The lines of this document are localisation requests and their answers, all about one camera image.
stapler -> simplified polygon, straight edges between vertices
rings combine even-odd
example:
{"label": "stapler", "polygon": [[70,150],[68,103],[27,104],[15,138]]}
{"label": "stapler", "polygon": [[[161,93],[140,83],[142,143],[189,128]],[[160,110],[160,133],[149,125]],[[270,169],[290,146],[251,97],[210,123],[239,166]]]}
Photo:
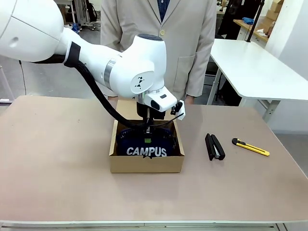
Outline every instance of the stapler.
{"label": "stapler", "polygon": [[210,135],[208,133],[205,137],[205,143],[210,161],[212,161],[214,158],[223,160],[226,157],[226,154],[215,135]]}

equipment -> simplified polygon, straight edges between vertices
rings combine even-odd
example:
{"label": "equipment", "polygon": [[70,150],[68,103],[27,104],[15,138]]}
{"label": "equipment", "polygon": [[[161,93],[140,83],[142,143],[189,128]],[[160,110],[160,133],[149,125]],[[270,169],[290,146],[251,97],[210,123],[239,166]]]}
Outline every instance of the equipment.
{"label": "equipment", "polygon": [[220,145],[217,137],[209,133],[205,137],[205,143],[208,153],[208,158],[212,161],[214,158],[218,160],[223,160],[226,157],[226,154]]}
{"label": "equipment", "polygon": [[[0,55],[40,64],[63,63],[76,68],[105,109],[130,128],[145,128],[156,115],[173,108],[179,119],[184,105],[164,86],[167,54],[164,41],[137,35],[124,52],[93,45],[64,28],[61,12],[53,0],[0,0]],[[143,124],[132,124],[109,104],[95,81],[119,96],[136,97]]]}
{"label": "equipment", "polygon": [[269,156],[270,155],[270,153],[268,151],[265,151],[265,150],[263,150],[261,148],[257,148],[255,146],[252,146],[252,145],[248,144],[248,143],[240,141],[238,138],[233,138],[232,139],[232,143],[234,145],[236,145],[236,146],[248,149],[250,151],[253,151],[255,153],[259,153],[259,154],[264,155],[264,156]]}

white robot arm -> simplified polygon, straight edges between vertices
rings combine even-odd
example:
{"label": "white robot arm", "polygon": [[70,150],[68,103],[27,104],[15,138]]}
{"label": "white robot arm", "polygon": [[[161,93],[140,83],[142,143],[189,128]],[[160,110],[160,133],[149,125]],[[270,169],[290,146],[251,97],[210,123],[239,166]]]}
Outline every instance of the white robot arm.
{"label": "white robot arm", "polygon": [[66,61],[73,43],[80,47],[78,60],[94,79],[116,94],[137,97],[139,103],[159,112],[177,104],[164,86],[166,45],[159,37],[138,35],[121,53],[90,44],[64,28],[53,0],[0,0],[0,55],[40,62],[57,54],[65,55]]}

open cardboard box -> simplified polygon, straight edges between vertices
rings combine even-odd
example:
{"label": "open cardboard box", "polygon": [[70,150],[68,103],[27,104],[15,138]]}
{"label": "open cardboard box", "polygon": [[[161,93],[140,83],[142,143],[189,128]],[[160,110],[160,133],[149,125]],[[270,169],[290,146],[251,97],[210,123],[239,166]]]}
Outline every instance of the open cardboard box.
{"label": "open cardboard box", "polygon": [[271,19],[271,20],[273,20],[273,21],[276,21],[278,16],[279,16],[279,13],[276,13],[276,12],[274,12],[272,10],[268,10],[268,12],[266,14],[266,17]]}
{"label": "open cardboard box", "polygon": [[[141,117],[137,115],[136,102],[135,101],[121,101],[117,103],[116,110],[124,116],[126,119],[132,120],[132,122],[141,122]],[[166,112],[165,120],[156,120],[156,124],[162,124],[173,117],[170,112]],[[156,157],[150,159],[144,158],[142,155],[135,156],[119,156],[116,153],[116,136],[123,129],[127,127],[118,123],[115,120],[112,139],[110,145],[109,159],[110,159],[110,171],[112,173],[177,173],[181,172],[184,161],[184,150],[179,135],[179,130],[176,121],[168,125],[168,128],[172,131],[174,137],[177,137],[176,153],[177,156]]]}
{"label": "open cardboard box", "polygon": [[270,9],[275,13],[279,13],[282,8],[283,2],[284,0],[273,0]]}

person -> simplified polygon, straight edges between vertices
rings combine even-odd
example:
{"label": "person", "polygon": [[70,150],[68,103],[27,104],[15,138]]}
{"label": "person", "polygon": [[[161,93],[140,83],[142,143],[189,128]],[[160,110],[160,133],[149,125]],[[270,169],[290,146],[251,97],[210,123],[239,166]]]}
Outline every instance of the person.
{"label": "person", "polygon": [[[161,37],[167,48],[165,86],[193,104],[202,95],[215,38],[216,0],[102,0],[101,44],[125,51],[137,34]],[[103,88],[109,99],[114,92]]]}

